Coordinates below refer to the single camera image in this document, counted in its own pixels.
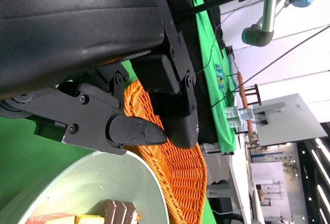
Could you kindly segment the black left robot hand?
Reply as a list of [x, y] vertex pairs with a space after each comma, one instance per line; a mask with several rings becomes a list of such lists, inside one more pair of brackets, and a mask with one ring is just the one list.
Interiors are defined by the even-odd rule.
[[195, 72], [167, 0], [1, 0], [1, 116], [62, 143], [197, 144]]

